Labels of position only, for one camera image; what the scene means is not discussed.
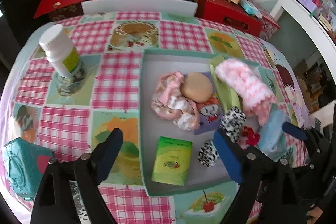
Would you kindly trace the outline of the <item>beige round sponge puff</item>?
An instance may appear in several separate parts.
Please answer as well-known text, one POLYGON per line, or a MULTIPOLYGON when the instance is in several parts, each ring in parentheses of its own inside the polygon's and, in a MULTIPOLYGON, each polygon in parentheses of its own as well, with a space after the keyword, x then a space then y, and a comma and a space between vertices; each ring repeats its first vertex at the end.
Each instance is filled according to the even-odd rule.
POLYGON ((206 102, 213 94, 213 86, 202 73, 188 73, 181 86, 183 96, 196 103, 206 102))

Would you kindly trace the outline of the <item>white medicine bottle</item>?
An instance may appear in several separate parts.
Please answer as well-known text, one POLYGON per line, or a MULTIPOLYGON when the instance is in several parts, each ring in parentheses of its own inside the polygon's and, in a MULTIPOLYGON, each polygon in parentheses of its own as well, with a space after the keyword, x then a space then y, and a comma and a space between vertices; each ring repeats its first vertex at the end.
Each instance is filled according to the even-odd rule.
POLYGON ((80 55, 74 43, 66 34, 62 24, 54 24, 43 32, 39 45, 44 50, 48 62, 62 77, 71 77, 80 64, 80 55))

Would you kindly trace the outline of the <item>white foam board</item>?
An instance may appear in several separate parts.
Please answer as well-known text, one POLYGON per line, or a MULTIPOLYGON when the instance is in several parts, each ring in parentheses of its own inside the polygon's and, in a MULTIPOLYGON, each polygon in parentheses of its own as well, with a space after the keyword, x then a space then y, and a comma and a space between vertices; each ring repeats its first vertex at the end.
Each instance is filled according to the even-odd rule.
POLYGON ((164 12, 178 16, 193 17, 197 2, 184 0, 91 0, 81 3, 84 14, 120 11, 164 12))

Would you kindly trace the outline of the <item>light blue cloth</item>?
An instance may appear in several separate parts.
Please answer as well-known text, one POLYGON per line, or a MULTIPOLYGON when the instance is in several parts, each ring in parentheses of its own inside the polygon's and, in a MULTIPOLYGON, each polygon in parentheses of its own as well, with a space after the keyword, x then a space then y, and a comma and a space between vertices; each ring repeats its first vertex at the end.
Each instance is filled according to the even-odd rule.
POLYGON ((287 121, 288 116, 279 109, 270 112, 268 122, 260 131, 260 140, 257 147, 264 154, 276 155, 286 149, 286 139, 282 130, 282 125, 287 121))

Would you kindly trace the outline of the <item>leopard print scrunchie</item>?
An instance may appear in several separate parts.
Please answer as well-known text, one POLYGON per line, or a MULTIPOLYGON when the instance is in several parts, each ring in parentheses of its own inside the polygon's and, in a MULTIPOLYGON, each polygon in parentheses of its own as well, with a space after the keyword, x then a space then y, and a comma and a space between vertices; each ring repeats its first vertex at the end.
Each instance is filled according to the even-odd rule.
POLYGON ((206 141, 198 152, 198 161, 206 166, 214 166, 219 159, 234 159, 231 145, 238 142, 240 131, 246 121, 246 115, 236 106, 228 109, 221 117, 219 128, 214 132, 214 137, 206 141))

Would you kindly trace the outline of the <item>light green cloth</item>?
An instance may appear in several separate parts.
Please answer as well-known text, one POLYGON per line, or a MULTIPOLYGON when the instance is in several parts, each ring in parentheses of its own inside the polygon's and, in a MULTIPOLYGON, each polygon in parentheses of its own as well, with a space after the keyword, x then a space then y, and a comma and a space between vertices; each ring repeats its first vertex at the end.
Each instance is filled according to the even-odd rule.
POLYGON ((219 79, 215 73, 215 68, 223 62, 225 59, 223 56, 216 56, 209 61, 210 73, 213 79, 213 83, 216 89, 216 93, 219 98, 219 102, 222 106, 223 112, 226 113, 231 107, 237 107, 242 110, 240 98, 238 94, 225 81, 219 79))

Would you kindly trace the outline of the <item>dark red carton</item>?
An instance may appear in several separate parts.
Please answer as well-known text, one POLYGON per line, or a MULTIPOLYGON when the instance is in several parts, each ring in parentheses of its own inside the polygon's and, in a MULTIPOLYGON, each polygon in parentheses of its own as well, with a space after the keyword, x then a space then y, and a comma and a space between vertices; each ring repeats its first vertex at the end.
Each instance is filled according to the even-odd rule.
POLYGON ((239 31, 257 36, 265 41, 269 40, 280 29, 280 25, 263 8, 259 7, 262 18, 249 15, 239 4, 228 0, 196 0, 198 8, 197 18, 210 20, 236 28, 239 31))

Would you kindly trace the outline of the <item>checkered picture tablecloth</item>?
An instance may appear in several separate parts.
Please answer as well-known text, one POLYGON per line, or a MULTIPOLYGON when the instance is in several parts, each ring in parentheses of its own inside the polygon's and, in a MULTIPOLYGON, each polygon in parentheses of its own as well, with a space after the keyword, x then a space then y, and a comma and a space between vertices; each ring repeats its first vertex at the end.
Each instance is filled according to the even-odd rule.
POLYGON ((84 86, 70 97, 56 90, 55 69, 39 46, 36 30, 17 57, 1 96, 1 142, 21 137, 50 148, 57 159, 73 160, 96 145, 96 135, 113 127, 125 133, 126 151, 102 186, 102 195, 119 223, 203 223, 193 204, 201 191, 151 198, 142 185, 136 134, 139 121, 140 64, 144 45, 111 40, 122 24, 132 30, 156 27, 155 48, 214 53, 257 65, 273 88, 277 105, 298 126, 309 123, 302 91, 285 56, 270 43, 226 24, 159 12, 108 12, 63 19, 62 25, 88 66, 84 86))

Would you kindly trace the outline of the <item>green tissue pack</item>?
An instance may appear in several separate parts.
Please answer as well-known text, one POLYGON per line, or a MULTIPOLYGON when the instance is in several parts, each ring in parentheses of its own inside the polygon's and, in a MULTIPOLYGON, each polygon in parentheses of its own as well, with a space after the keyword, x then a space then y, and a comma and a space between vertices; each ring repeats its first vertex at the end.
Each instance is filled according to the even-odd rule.
POLYGON ((151 180, 184 186, 190 167, 192 146, 191 141, 160 136, 151 180))

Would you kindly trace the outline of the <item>purple baby wipes pack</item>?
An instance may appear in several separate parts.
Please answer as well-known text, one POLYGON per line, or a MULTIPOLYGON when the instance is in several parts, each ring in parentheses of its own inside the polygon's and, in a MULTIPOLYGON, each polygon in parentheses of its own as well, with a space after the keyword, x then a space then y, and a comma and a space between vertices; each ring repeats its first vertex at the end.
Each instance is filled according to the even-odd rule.
POLYGON ((206 102, 196 103, 199 112, 199 128, 194 131, 195 135, 217 129, 223 116, 223 109, 211 73, 202 72, 202 74, 210 80, 213 87, 213 93, 206 102))

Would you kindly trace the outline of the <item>pink white fluffy socks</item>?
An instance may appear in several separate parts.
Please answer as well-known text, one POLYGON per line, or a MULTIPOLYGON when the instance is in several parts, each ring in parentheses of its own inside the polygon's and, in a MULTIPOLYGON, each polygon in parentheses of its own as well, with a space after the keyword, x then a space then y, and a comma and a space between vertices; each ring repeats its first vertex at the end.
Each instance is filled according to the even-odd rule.
POLYGON ((268 122, 271 107, 277 98, 246 63, 226 59, 216 66, 215 74, 242 98, 245 115, 256 116, 260 126, 268 122))

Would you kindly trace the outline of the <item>red hair clip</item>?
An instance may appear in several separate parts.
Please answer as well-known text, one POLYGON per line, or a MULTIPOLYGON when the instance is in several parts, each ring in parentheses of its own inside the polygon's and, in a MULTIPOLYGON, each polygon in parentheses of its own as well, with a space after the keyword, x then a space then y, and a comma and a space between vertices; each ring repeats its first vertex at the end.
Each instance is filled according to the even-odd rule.
POLYGON ((253 128, 244 126, 241 135, 244 138, 245 144, 255 146, 260 140, 260 134, 254 132, 253 128))

